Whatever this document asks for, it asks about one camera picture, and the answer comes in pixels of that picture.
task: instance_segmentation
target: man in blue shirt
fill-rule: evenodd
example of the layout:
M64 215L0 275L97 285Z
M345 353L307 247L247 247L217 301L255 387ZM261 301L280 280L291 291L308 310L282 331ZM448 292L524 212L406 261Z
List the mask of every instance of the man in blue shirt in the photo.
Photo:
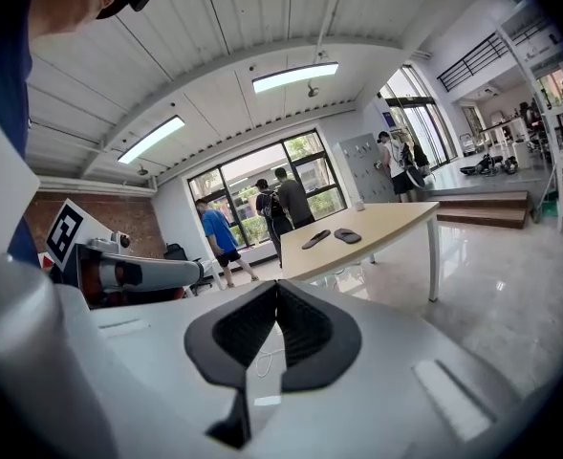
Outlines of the man in blue shirt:
M67 33L95 18L120 11L128 0L3 0L0 9L0 127L24 158L29 104L26 79L32 68L30 43L38 36ZM36 248L24 219L9 252L39 267Z
M230 262L239 264L245 272L251 275L252 281L259 280L257 275L253 273L251 265L241 259L241 254L236 250L239 244L230 231L226 216L219 210L211 209L203 199L196 201L196 209L202 216L206 240L224 271L227 286L234 287L232 272L227 267Z

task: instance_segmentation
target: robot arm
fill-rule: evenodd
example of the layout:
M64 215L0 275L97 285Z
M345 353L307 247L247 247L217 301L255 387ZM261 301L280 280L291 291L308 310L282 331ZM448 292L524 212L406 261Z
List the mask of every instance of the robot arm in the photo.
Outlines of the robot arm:
M174 290L203 277L198 262L129 256L129 246L127 235L111 231L69 199L46 241L57 279L79 288L95 305L111 293L122 293L129 304L172 299Z

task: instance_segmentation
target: blue t-shirt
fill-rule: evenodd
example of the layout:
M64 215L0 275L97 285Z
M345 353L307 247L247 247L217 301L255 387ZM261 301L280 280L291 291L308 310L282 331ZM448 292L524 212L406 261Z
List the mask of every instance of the blue t-shirt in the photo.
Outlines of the blue t-shirt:
M29 128L26 79L32 68L28 16L31 0L3 0L0 10L0 127L24 158ZM36 246L24 218L10 243L14 258L39 267Z
M230 226L227 223L226 216L219 210L210 209L203 214L203 228L205 228L205 235L215 235L217 246L221 248L224 253L235 251L239 246L232 236Z

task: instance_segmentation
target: hair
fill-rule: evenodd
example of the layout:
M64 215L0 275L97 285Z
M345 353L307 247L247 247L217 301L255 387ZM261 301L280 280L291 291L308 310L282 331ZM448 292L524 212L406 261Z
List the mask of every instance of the hair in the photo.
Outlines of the hair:
M285 171L285 168L282 168L281 166L279 166L277 169L274 170L274 176L277 179L287 179L288 178L288 172Z

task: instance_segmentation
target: brick wall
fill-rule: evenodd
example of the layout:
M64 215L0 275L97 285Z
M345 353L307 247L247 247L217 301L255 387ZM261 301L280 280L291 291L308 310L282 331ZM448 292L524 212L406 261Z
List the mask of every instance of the brick wall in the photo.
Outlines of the brick wall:
M131 255L162 258L166 248L150 200L112 195L37 192L26 210L25 218L38 251L45 250L45 238L67 198L109 230L128 234Z

